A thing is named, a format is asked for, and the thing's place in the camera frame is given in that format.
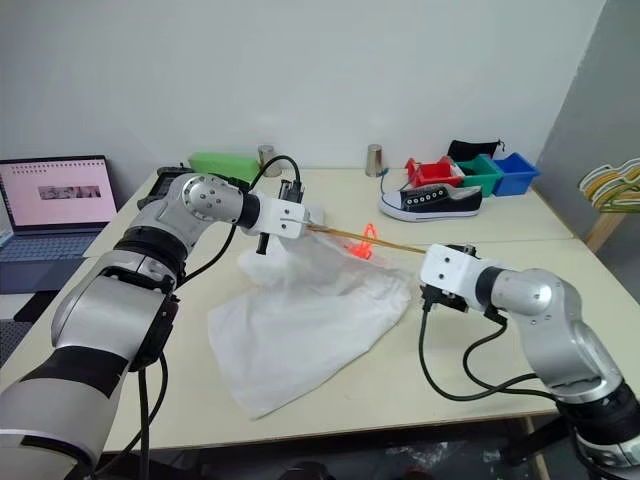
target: silver cup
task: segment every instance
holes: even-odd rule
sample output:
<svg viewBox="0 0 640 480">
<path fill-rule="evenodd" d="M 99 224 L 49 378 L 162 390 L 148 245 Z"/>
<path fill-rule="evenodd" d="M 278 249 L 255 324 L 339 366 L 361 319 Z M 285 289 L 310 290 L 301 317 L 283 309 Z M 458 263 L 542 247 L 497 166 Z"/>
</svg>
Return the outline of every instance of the silver cup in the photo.
<svg viewBox="0 0 640 480">
<path fill-rule="evenodd" d="M 372 143 L 367 147 L 367 165 L 364 169 L 367 177 L 380 177 L 384 173 L 382 166 L 382 145 Z"/>
</svg>

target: green container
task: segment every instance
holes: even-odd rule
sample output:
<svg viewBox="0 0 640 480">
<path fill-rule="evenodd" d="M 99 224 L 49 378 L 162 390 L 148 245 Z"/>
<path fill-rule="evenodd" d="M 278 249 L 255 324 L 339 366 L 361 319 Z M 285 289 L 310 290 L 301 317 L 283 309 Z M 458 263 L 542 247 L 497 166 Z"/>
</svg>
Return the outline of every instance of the green container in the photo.
<svg viewBox="0 0 640 480">
<path fill-rule="evenodd" d="M 493 192 L 496 182 L 502 178 L 502 171 L 488 155 L 478 155 L 467 162 L 456 162 L 464 172 L 463 187 L 482 187 L 482 196 L 488 197 Z"/>
<path fill-rule="evenodd" d="M 258 171 L 258 160 L 232 153 L 194 153 L 189 157 L 189 164 L 198 173 L 213 173 L 234 177 L 251 182 Z"/>
</svg>

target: plastic bin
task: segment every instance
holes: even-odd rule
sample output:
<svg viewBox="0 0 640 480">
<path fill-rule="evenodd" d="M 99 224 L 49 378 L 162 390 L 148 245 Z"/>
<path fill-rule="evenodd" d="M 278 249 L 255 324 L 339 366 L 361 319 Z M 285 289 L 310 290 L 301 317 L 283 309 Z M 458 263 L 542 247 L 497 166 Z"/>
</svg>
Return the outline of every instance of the plastic bin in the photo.
<svg viewBox="0 0 640 480">
<path fill-rule="evenodd" d="M 231 153 L 199 152 L 189 157 L 189 165 L 198 173 L 213 173 L 251 182 L 260 170 L 255 158 Z"/>
<path fill-rule="evenodd" d="M 493 194 L 499 197 L 527 193 L 533 179 L 540 175 L 540 171 L 519 153 L 512 153 L 504 160 L 494 160 L 494 163 L 502 170 L 502 178 L 493 189 Z"/>
<path fill-rule="evenodd" d="M 488 197 L 493 192 L 496 182 L 502 178 L 502 171 L 493 163 L 488 155 L 478 155 L 467 162 L 456 162 L 465 174 L 463 187 L 482 187 L 482 196 Z"/>
<path fill-rule="evenodd" d="M 462 175 L 457 174 L 453 160 L 449 157 L 442 157 L 435 163 L 422 164 L 410 158 L 404 167 L 414 187 L 433 183 L 448 183 L 452 187 L 457 187 L 462 181 Z"/>
</svg>

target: black bag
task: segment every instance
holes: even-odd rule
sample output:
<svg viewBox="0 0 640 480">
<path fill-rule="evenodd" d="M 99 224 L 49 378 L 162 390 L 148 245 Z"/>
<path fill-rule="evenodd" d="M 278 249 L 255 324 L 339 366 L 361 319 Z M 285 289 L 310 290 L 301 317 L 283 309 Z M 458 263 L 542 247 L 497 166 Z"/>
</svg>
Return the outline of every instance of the black bag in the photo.
<svg viewBox="0 0 640 480">
<path fill-rule="evenodd" d="M 468 143 L 461 142 L 460 140 L 454 140 L 451 142 L 451 145 L 449 145 L 447 156 L 454 162 L 466 162 L 467 160 L 473 160 L 483 153 L 493 157 L 498 145 L 502 145 L 502 149 L 504 150 L 504 142 L 502 142 L 502 140 L 488 143 Z"/>
</svg>

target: robotic arm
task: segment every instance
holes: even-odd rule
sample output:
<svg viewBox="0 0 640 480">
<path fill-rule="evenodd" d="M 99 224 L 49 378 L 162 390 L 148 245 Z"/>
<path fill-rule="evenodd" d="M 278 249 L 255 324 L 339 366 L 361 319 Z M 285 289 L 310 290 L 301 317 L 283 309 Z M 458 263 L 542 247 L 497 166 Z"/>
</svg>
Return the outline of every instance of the robotic arm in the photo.
<svg viewBox="0 0 640 480">
<path fill-rule="evenodd" d="M 524 353 L 559 412 L 597 465 L 640 478 L 640 405 L 595 333 L 582 321 L 576 289 L 545 270 L 516 272 L 475 257 L 475 249 L 433 245 L 420 272 L 445 305 L 505 311 Z"/>
<path fill-rule="evenodd" d="M 164 348 L 178 310 L 173 291 L 205 229 L 221 221 L 263 238 L 298 238 L 307 220 L 299 203 L 213 175 L 176 178 L 61 302 L 53 354 L 0 395 L 0 476 L 64 478 L 76 463 L 95 468 L 126 373 Z"/>
</svg>

